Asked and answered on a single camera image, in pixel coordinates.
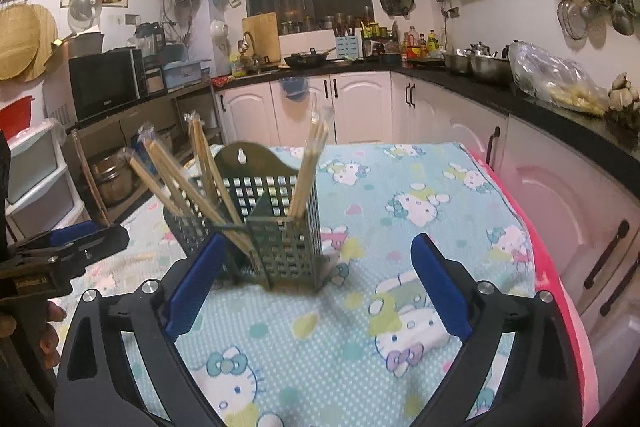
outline cutting board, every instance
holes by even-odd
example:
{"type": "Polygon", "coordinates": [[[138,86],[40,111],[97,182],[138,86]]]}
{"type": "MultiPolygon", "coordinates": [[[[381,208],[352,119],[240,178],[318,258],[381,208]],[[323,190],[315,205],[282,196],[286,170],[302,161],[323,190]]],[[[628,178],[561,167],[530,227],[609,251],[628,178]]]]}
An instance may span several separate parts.
{"type": "Polygon", "coordinates": [[[252,50],[251,41],[247,39],[250,45],[246,52],[248,56],[257,54],[260,57],[269,57],[269,62],[272,64],[277,64],[280,61],[278,16],[275,12],[262,13],[242,19],[242,32],[251,33],[255,41],[256,49],[252,50]]]}
{"type": "Polygon", "coordinates": [[[40,45],[40,23],[28,4],[0,10],[0,80],[22,73],[40,45]]]}
{"type": "Polygon", "coordinates": [[[40,22],[40,45],[31,64],[14,78],[19,82],[35,80],[44,73],[44,63],[51,56],[51,43],[58,38],[58,27],[51,12],[39,4],[32,4],[31,7],[40,22]]]}

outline metal screw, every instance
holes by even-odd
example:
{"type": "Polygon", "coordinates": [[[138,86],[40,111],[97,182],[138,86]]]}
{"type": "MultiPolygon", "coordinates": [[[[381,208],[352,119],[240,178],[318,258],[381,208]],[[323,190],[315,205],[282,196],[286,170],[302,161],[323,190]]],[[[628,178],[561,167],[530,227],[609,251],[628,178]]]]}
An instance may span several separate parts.
{"type": "Polygon", "coordinates": [[[160,283],[155,279],[145,281],[142,283],[142,292],[155,293],[159,286],[160,286],[160,283]]]}
{"type": "Polygon", "coordinates": [[[542,290],[542,292],[540,292],[538,294],[538,296],[540,297],[541,301],[546,302],[546,303],[554,301],[554,296],[551,295],[551,292],[547,291],[547,290],[542,290]]]}
{"type": "Polygon", "coordinates": [[[478,291],[484,295],[491,295],[494,290],[494,285],[488,281],[481,281],[478,283],[478,291]]]}
{"type": "Polygon", "coordinates": [[[98,292],[94,289],[87,290],[82,294],[82,300],[84,302],[91,302],[98,296],[98,292]]]}

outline microwave oven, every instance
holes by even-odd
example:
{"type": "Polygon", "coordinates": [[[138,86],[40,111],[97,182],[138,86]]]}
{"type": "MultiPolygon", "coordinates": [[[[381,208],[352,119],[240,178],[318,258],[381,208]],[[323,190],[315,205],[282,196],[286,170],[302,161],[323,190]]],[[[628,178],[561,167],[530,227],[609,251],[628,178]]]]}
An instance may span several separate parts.
{"type": "Polygon", "coordinates": [[[142,52],[120,48],[63,58],[42,90],[47,116],[69,129],[146,96],[142,52]]]}

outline kitchen cabinet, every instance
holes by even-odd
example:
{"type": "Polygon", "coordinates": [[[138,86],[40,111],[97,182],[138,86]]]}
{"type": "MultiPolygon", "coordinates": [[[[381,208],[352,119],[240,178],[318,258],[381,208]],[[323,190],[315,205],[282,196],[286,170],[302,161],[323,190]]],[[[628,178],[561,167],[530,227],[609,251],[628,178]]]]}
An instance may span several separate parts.
{"type": "Polygon", "coordinates": [[[507,117],[441,87],[403,74],[393,76],[394,142],[460,142],[500,171],[507,117]],[[499,136],[492,135],[499,128],[499,136]]]}
{"type": "Polygon", "coordinates": [[[338,144],[391,143],[391,80],[387,71],[331,75],[338,144]]]}
{"type": "MultiPolygon", "coordinates": [[[[311,125],[311,101],[316,96],[320,108],[332,107],[329,76],[310,76],[307,79],[309,96],[299,102],[289,100],[279,82],[271,82],[271,96],[278,124],[280,145],[304,147],[311,125]]],[[[328,144],[335,144],[335,131],[329,133],[328,144]]]]}
{"type": "Polygon", "coordinates": [[[640,349],[640,235],[609,283],[581,315],[598,375],[602,406],[640,349]]]}
{"type": "Polygon", "coordinates": [[[216,103],[222,115],[226,143],[243,140],[266,147],[280,145],[268,82],[219,92],[216,103]]]}
{"type": "Polygon", "coordinates": [[[513,117],[500,179],[533,222],[578,313],[584,313],[636,236],[638,200],[564,143],[513,117]],[[607,251],[593,285],[585,288],[607,251]]]}

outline black countertop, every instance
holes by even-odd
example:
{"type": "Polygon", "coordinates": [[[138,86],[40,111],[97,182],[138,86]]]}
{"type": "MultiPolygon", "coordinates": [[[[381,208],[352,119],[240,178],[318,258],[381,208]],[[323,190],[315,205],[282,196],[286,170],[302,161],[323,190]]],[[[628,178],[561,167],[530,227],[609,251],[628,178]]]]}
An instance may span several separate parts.
{"type": "Polygon", "coordinates": [[[554,107],[532,98],[512,84],[500,89],[479,84],[471,77],[444,70],[412,69],[393,64],[355,62],[348,66],[327,64],[317,70],[274,71],[259,76],[238,78],[216,88],[216,92],[234,87],[270,82],[288,76],[316,76],[357,71],[391,71],[417,80],[430,82],[478,102],[496,112],[511,115],[545,131],[587,157],[624,185],[640,200],[640,146],[638,134],[626,131],[602,118],[591,118],[578,112],[554,107]]]}

